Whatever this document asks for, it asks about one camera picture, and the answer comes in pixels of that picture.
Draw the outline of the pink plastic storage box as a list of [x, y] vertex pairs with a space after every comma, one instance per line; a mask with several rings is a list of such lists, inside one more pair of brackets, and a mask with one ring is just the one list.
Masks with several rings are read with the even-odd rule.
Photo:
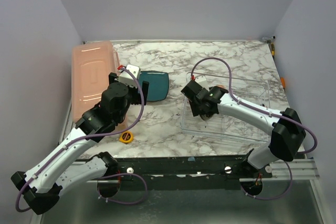
[[84, 112], [101, 101], [109, 85], [109, 74], [118, 73], [118, 53], [110, 41], [75, 46], [71, 62], [71, 111], [77, 122]]

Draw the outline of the yellow tape measure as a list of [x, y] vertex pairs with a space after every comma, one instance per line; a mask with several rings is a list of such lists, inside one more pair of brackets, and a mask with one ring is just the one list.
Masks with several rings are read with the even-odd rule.
[[123, 132], [120, 137], [119, 137], [119, 141], [121, 143], [124, 143], [124, 144], [129, 144], [131, 143], [132, 141], [134, 140], [134, 135], [132, 132], [130, 131], [125, 131]]

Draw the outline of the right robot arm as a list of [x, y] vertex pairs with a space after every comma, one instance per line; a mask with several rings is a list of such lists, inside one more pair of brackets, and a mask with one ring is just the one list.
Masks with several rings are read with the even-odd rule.
[[277, 160], [294, 159], [306, 137], [295, 110], [284, 111], [256, 105], [233, 95], [229, 90], [213, 86], [209, 90], [191, 80], [181, 91], [188, 99], [193, 116], [203, 119], [215, 114], [228, 115], [244, 121], [270, 136], [270, 140], [247, 154], [245, 166], [261, 169]]

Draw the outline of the orange clip on wall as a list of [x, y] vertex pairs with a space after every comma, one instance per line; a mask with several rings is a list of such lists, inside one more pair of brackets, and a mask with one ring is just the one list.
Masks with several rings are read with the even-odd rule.
[[281, 81], [281, 85], [282, 85], [283, 89], [285, 89], [286, 88], [285, 79], [283, 77], [281, 77], [280, 81]]

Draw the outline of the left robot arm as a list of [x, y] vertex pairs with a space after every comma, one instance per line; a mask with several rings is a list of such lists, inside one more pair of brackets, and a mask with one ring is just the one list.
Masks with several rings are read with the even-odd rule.
[[77, 184], [120, 177], [118, 162], [108, 152], [95, 155], [77, 170], [71, 165], [104, 137], [122, 134], [136, 126], [146, 105], [148, 89], [147, 81], [139, 82], [139, 77], [126, 68], [122, 68], [119, 76], [110, 73], [109, 85], [100, 102], [82, 115], [65, 140], [36, 166], [11, 176], [19, 191], [16, 211], [32, 210], [41, 215]]

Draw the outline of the black mounting rail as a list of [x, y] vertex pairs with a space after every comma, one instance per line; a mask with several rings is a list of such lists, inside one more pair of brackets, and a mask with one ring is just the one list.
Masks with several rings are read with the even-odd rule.
[[239, 190], [240, 179], [272, 177], [249, 168], [244, 155], [117, 158], [106, 175], [117, 175], [121, 190]]

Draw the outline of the beige bowl dark rim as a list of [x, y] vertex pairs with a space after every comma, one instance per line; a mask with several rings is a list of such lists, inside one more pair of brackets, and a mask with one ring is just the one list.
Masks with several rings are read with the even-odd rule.
[[200, 114], [200, 118], [201, 118], [203, 121], [207, 121], [207, 120], [211, 119], [212, 117], [213, 117], [213, 114], [211, 114], [211, 113]]

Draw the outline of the teal square plate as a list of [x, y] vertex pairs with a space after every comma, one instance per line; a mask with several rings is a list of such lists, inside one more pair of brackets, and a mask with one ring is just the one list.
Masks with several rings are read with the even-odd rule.
[[142, 84], [143, 81], [149, 83], [148, 102], [159, 102], [166, 99], [170, 88], [168, 73], [154, 70], [141, 71], [139, 83]]

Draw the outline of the pink floral mug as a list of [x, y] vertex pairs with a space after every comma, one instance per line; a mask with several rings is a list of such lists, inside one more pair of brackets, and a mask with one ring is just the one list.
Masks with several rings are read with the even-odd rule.
[[220, 89], [226, 90], [226, 88], [222, 85], [217, 85], [217, 87], [219, 87]]

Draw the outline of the clear dish rack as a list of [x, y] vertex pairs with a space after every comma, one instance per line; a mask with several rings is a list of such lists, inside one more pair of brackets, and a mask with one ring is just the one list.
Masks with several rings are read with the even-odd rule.
[[218, 105], [219, 113], [207, 121], [200, 116], [193, 117], [189, 101], [184, 98], [180, 119], [182, 132], [257, 144], [270, 141], [270, 117], [242, 105], [244, 102], [265, 111], [270, 109], [268, 82], [232, 78], [232, 92], [240, 101], [225, 94]]

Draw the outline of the yellow black tool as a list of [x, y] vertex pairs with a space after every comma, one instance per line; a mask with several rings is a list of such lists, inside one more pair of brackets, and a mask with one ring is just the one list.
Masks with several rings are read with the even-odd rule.
[[275, 56], [275, 45], [273, 42], [270, 43], [270, 47], [271, 47], [271, 55], [272, 57], [274, 57]]

